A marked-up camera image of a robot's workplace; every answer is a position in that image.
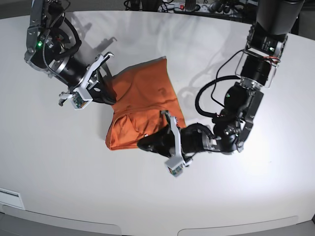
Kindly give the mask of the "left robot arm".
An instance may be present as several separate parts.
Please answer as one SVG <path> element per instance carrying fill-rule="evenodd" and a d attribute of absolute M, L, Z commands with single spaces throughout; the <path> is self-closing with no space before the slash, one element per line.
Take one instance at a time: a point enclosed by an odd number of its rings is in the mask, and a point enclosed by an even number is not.
<path fill-rule="evenodd" d="M 175 126 L 174 118 L 165 111 L 168 124 L 158 132 L 142 138 L 137 146 L 165 157 L 192 157 L 199 152 L 230 154 L 241 152 L 253 127 L 253 120 L 263 99 L 261 88 L 273 79 L 287 42 L 288 33 L 302 9 L 302 0 L 260 0 L 256 20 L 241 50 L 234 75 L 216 77 L 200 89 L 195 99 L 197 112 L 211 118 L 209 128 L 200 123 L 185 128 Z M 227 91 L 220 113 L 201 109 L 203 92 L 217 83 L 234 80 Z"/>

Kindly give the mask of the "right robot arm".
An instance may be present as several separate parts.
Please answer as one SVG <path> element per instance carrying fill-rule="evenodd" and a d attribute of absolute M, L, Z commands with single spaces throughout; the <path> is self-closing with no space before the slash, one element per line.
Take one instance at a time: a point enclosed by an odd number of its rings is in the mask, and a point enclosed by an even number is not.
<path fill-rule="evenodd" d="M 67 100 L 76 110 L 91 102 L 114 105 L 116 93 L 100 72 L 113 54 L 99 54 L 92 64 L 75 58 L 82 41 L 65 15 L 68 8 L 61 0 L 32 1 L 24 60 L 33 69 L 67 86 L 67 91 L 59 95 L 60 106 Z"/>

